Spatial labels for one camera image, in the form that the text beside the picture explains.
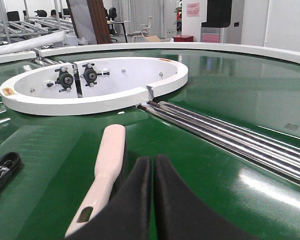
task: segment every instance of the red box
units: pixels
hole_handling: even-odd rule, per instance
[[[177,35],[173,37],[174,42],[193,42],[194,36],[188,36],[188,35]]]

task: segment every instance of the office chair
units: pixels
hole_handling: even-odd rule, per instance
[[[116,9],[115,7],[110,7],[110,9],[109,9],[109,15],[108,15],[106,9],[105,9],[105,11],[106,11],[107,19],[108,19],[109,21],[114,21],[115,18],[117,17],[117,9]],[[113,24],[111,25],[111,28],[110,28],[110,26],[109,26],[109,31],[110,31],[110,37],[111,37],[111,40],[115,40],[115,42],[117,43],[118,40],[117,40],[116,38],[113,38],[113,36],[117,34],[117,31],[115,30]]]
[[[132,42],[136,42],[136,38],[138,37],[148,37],[150,35],[150,28],[151,28],[151,23],[152,23],[152,18],[153,16],[149,16],[148,18],[148,24],[141,24],[142,28],[140,31],[134,31],[132,33]]]
[[[46,17],[48,16],[47,12],[45,10],[37,10],[37,11],[34,11],[37,15],[36,17]]]

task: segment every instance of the brush handle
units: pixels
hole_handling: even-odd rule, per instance
[[[114,124],[105,128],[94,168],[95,179],[72,219],[65,237],[85,225],[107,205],[114,182],[122,169],[125,140],[124,126]]]

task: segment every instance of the black computer monitor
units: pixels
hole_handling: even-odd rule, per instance
[[[70,10],[69,10],[69,8],[64,8],[64,9],[63,9],[63,15],[70,15]]]
[[[18,11],[8,11],[6,15],[8,17],[8,21],[20,21]]]

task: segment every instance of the green conveyor belt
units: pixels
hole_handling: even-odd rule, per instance
[[[51,57],[75,62],[159,57],[185,64],[188,83],[162,96],[202,115],[300,148],[300,65],[252,55],[188,49],[112,50]],[[0,85],[38,68],[0,64]],[[83,116],[35,116],[0,97],[0,157],[23,166],[0,193],[0,240],[61,239],[94,179],[103,130],[126,127],[128,165],[166,154],[193,192],[238,227],[264,240],[300,240],[300,186],[135,107]],[[149,239],[155,240],[153,211]]]

